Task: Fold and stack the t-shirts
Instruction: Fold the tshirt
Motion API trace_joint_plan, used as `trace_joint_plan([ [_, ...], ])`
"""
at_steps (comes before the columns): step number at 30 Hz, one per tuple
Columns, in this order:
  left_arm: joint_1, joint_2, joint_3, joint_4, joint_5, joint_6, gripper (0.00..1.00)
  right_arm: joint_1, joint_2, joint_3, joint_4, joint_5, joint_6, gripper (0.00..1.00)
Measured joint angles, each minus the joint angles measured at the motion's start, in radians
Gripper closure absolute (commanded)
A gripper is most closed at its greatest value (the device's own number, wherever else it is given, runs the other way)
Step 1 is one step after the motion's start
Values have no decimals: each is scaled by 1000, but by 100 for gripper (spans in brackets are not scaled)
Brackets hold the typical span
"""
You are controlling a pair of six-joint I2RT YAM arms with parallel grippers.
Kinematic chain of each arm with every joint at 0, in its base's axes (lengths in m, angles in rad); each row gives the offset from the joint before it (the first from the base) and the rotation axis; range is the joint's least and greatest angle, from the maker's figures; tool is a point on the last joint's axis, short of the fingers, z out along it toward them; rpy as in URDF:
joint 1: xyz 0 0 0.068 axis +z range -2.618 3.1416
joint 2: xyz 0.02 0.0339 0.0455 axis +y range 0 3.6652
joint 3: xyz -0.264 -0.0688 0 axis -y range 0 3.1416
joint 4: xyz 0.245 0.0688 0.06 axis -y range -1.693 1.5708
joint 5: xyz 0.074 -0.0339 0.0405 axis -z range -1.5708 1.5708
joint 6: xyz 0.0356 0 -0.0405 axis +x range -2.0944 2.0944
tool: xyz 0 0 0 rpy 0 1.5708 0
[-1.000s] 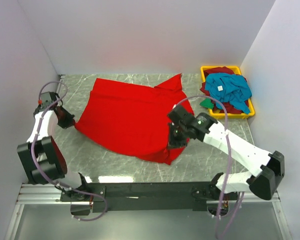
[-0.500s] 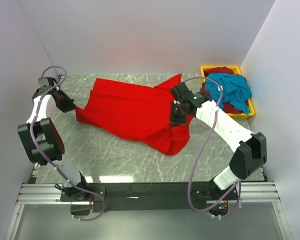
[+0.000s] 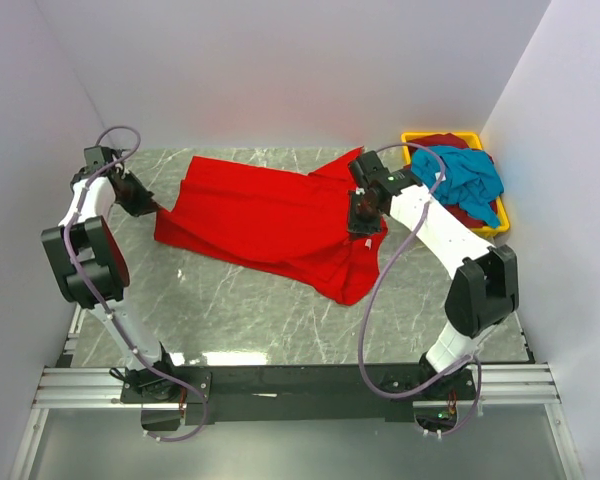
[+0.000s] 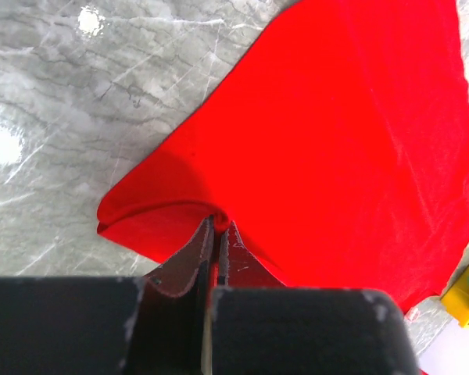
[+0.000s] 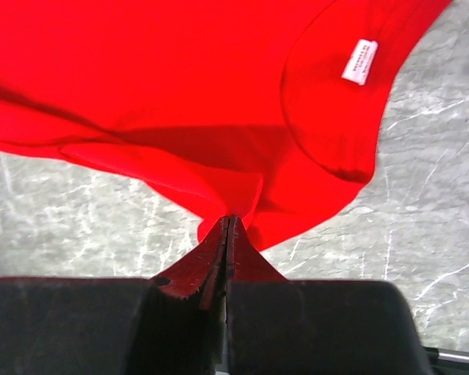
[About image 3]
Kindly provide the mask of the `bright red t shirt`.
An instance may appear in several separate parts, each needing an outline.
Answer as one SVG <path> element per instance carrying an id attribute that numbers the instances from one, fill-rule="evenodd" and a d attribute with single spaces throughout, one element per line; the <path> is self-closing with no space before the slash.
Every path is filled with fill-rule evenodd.
<path id="1" fill-rule="evenodd" d="M 355 148 L 308 174 L 192 158 L 172 210 L 156 216 L 157 242 L 287 277 L 346 306 L 379 276 L 388 229 L 347 231 Z"/>

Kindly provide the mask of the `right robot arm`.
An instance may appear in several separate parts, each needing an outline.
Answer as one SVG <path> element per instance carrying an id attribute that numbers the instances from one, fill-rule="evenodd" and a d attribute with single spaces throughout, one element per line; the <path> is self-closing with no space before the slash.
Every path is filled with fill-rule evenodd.
<path id="1" fill-rule="evenodd" d="M 410 168 L 391 171 L 375 151 L 349 165 L 356 188 L 349 194 L 348 232 L 369 237 L 389 216 L 409 229 L 447 271 L 446 324 L 421 359 L 419 387 L 440 399 L 454 386 L 452 372 L 468 363 L 494 328 L 519 306 L 518 264 L 508 246 L 479 237 L 435 198 L 434 186 Z"/>

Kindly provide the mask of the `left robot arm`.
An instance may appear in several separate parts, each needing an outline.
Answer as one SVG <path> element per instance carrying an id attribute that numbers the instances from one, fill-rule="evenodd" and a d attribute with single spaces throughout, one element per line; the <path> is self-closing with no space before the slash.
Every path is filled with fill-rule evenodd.
<path id="1" fill-rule="evenodd" d="M 160 341 L 125 301 L 130 273 L 108 219 L 114 205 L 133 216 L 155 213 L 153 193 L 121 162 L 123 152 L 96 145 L 84 150 L 86 165 L 71 181 L 67 213 L 43 230 L 41 242 L 62 296 L 90 311 L 121 349 L 123 372 L 110 374 L 156 401 L 173 399 L 180 378 Z"/>

